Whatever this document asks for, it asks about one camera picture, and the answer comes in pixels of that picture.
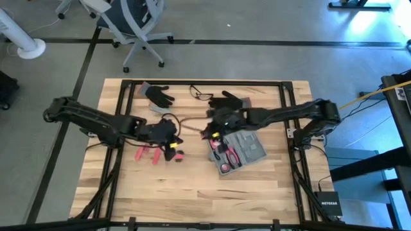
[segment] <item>gray tool case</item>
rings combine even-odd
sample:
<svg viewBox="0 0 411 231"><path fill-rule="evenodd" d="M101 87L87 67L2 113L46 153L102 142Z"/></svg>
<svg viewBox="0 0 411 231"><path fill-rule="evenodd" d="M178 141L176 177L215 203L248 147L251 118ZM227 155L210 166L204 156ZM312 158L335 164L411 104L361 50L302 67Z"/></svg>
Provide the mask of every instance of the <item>gray tool case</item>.
<svg viewBox="0 0 411 231"><path fill-rule="evenodd" d="M224 143L227 144L229 148L234 149L240 160L241 166L237 165L236 168L233 169L230 163L227 162L226 152L218 151L218 148L213 149L210 141L207 141L207 145L211 151L210 160L216 163L217 169L221 175L227 175L237 171L244 166L257 162L267 156L267 153L255 132L240 131L226 135L224 137ZM222 169L224 164L228 164L230 167L228 171Z"/></svg>

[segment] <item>black box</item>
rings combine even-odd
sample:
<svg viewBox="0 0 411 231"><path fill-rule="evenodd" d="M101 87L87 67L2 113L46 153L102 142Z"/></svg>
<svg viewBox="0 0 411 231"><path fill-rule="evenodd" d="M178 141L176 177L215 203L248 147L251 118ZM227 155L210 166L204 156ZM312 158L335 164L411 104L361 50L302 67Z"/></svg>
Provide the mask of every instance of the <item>black box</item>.
<svg viewBox="0 0 411 231"><path fill-rule="evenodd" d="M342 216L340 199L338 192L315 192L321 207L330 216Z"/></svg>

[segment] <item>black equipment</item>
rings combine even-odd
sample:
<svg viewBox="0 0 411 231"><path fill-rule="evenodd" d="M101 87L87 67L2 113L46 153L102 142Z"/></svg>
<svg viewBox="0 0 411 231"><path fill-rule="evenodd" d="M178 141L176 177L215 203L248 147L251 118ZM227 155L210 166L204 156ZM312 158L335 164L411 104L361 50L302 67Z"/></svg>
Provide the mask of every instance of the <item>black equipment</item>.
<svg viewBox="0 0 411 231"><path fill-rule="evenodd" d="M329 100L318 99L301 105L265 109L242 108L238 111L230 108L208 110L207 116L213 120L201 133L203 139L222 139L240 130L258 130L271 123L291 119L312 119L302 129L293 132L293 146L296 148L310 148L311 137L327 135L335 126L340 124L340 114L337 106Z"/></svg>
<svg viewBox="0 0 411 231"><path fill-rule="evenodd" d="M102 144L110 148L118 148L125 139L156 144L164 147L163 152L167 161L176 154L175 144L183 142L175 133L177 129L169 119L161 119L157 124L146 124L146 119L132 115L110 115L105 112L81 105L70 97L53 100L51 106L44 111L46 122L71 122L81 127L86 135L97 135Z"/></svg>
<svg viewBox="0 0 411 231"><path fill-rule="evenodd" d="M3 110L10 108L10 98L19 88L16 79L0 71L0 108Z"/></svg>

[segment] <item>toolbox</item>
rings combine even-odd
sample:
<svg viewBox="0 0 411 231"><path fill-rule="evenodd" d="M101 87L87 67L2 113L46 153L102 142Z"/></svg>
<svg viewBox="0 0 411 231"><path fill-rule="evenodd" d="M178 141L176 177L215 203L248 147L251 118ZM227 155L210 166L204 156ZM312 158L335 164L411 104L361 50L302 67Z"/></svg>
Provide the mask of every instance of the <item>toolbox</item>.
<svg viewBox="0 0 411 231"><path fill-rule="evenodd" d="M223 139L227 151L219 148L218 141L207 140L210 148L210 160L216 163L221 175L227 175L255 163L267 156L255 132L239 131L226 135Z"/></svg>

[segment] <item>yellow cable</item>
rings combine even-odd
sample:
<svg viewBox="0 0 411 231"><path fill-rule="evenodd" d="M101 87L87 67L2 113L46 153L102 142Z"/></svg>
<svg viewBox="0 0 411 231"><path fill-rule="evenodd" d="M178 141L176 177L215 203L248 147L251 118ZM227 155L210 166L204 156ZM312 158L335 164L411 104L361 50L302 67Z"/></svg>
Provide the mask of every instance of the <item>yellow cable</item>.
<svg viewBox="0 0 411 231"><path fill-rule="evenodd" d="M378 94L378 93L381 93L381 92L385 92L385 91L394 89L394 88L396 88L396 87L402 87L402 86L405 86L405 85L408 85L408 84L411 84L411 80L410 80L410 81L406 81L406 82L404 82L404 83L400 83L400 84L391 86L391 87L387 87L387 88L384 88L384 89L381 89L381 90L376 90L376 91L374 91L374 92L372 92L372 93L368 93L368 94L366 94L366 95L364 95L364 96L361 96L361 97L359 97L358 99L356 99L356 100L354 100L354 101L351 101L351 102L347 103L346 105L340 107L340 110L348 107L349 105L352 105L352 104L355 103L355 102L358 102L358 101L360 101L360 100L363 100L363 99L365 99L365 98L368 98L369 96L373 96L373 95L375 95L375 94Z"/></svg>

